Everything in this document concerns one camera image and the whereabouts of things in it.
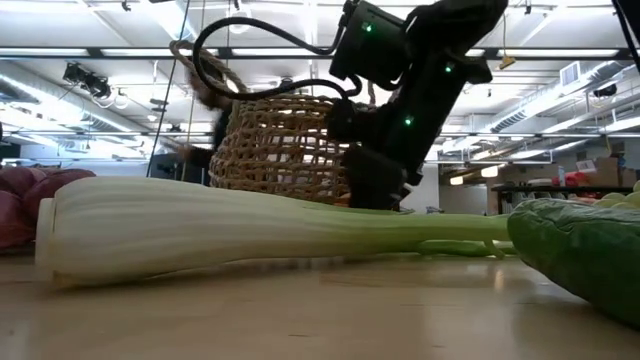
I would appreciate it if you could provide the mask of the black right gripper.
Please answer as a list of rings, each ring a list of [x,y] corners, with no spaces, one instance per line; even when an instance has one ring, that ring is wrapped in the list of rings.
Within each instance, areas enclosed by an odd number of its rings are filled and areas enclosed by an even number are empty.
[[[400,210],[400,203],[416,184],[416,162],[393,146],[354,145],[342,165],[350,191],[351,208]]]

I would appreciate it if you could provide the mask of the woven straw basket with handles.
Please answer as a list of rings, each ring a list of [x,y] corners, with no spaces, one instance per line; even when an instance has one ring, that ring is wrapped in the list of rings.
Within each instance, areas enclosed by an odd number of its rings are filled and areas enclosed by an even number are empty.
[[[189,75],[194,96],[217,111],[209,149],[185,145],[184,161],[207,171],[215,188],[268,193],[346,207],[351,194],[341,164],[347,143],[330,140],[324,117],[334,98],[277,95],[231,100],[207,88],[195,71],[187,40],[169,49]]]

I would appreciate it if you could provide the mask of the white and green leek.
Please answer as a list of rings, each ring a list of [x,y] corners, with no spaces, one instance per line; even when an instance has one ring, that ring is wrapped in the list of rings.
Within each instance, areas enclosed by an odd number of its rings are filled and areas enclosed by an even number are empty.
[[[414,252],[428,241],[508,239],[503,216],[405,214],[143,177],[87,177],[39,208],[35,265],[61,287],[227,262]]]

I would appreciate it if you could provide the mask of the purple garlic braid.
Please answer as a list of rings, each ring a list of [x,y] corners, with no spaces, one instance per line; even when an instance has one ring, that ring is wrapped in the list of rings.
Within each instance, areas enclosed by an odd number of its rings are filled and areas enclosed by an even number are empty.
[[[84,169],[5,167],[0,170],[0,251],[35,240],[42,199],[96,174]]]

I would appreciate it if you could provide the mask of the long green cucumber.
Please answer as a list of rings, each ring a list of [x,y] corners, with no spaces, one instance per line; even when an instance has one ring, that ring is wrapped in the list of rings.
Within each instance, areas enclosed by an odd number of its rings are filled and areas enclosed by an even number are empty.
[[[640,330],[640,209],[529,200],[508,216],[507,231],[526,265]]]

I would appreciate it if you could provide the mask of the green grape bunch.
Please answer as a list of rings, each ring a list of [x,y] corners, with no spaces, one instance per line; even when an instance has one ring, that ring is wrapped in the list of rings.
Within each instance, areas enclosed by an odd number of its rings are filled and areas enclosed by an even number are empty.
[[[640,210],[640,180],[633,185],[630,193],[608,193],[596,200],[593,205],[602,208]]]

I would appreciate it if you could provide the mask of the black background monitor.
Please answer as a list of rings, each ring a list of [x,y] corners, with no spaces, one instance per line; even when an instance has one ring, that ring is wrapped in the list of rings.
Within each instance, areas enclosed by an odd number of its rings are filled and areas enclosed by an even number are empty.
[[[150,177],[209,185],[208,170],[186,162],[177,153],[156,154],[150,160]]]

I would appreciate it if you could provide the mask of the black ceiling-mounted device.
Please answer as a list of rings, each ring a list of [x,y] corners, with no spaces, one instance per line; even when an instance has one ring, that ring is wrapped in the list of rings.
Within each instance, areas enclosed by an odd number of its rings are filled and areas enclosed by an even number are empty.
[[[62,79],[87,91],[94,98],[106,99],[111,96],[108,78],[86,70],[78,63],[68,63]]]

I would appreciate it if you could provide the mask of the yellow hanging power connector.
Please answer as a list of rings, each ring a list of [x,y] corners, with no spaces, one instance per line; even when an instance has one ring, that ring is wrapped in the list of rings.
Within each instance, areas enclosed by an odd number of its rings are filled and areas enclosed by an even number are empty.
[[[502,51],[502,55],[501,55],[501,62],[498,65],[498,69],[499,70],[505,70],[506,68],[510,67],[511,65],[513,65],[516,60],[514,57],[510,56],[507,52],[507,25],[508,25],[508,20],[507,20],[507,14],[504,13],[502,15],[502,25],[503,25],[503,30],[502,30],[502,47],[501,47],[501,51]]]

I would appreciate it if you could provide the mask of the red item on workbench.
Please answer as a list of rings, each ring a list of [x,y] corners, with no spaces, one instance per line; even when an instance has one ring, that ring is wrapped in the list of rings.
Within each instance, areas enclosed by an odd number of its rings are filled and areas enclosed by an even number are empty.
[[[558,187],[584,187],[590,186],[590,179],[583,172],[568,172],[552,178],[552,185]]]

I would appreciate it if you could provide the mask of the white ceiling air vent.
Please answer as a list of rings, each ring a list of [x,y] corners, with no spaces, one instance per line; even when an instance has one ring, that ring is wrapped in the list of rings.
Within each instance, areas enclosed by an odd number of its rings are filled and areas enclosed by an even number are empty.
[[[563,87],[569,87],[581,80],[581,62],[574,61],[559,71],[560,83]]]

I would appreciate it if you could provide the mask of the brown cardboard box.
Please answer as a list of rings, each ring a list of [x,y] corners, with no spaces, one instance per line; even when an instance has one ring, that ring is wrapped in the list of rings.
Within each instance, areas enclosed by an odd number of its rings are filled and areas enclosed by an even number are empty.
[[[618,158],[598,157],[578,161],[576,170],[589,186],[633,187],[638,180],[635,169],[620,166]]]

